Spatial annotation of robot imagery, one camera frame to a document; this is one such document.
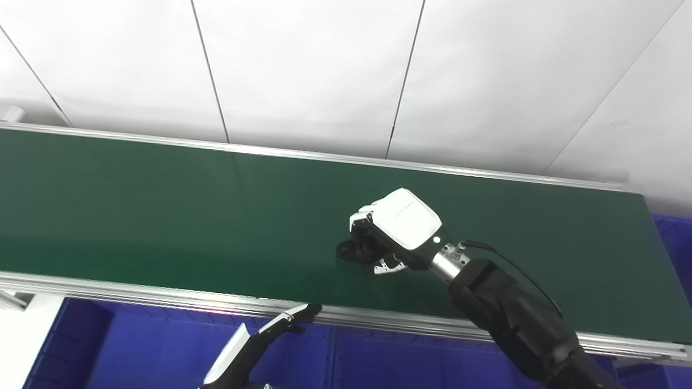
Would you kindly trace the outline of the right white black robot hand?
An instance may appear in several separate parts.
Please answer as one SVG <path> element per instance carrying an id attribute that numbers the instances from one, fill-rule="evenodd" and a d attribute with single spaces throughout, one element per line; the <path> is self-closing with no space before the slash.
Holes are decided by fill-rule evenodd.
<path id="1" fill-rule="evenodd" d="M 435 257 L 451 242 L 438 214 L 405 188 L 352 214 L 349 233 L 337 255 L 374 275 L 432 269 Z"/>

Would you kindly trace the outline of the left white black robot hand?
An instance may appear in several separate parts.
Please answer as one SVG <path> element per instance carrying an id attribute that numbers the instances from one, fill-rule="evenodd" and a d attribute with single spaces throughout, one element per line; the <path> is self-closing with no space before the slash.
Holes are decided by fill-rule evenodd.
<path id="1" fill-rule="evenodd" d="M 321 304 L 288 308 L 253 334 L 245 324 L 240 325 L 205 375 L 200 388 L 274 388 L 270 383 L 250 381 L 252 370 L 279 336 L 287 332 L 304 333 L 301 323 L 313 323 L 321 312 Z"/>

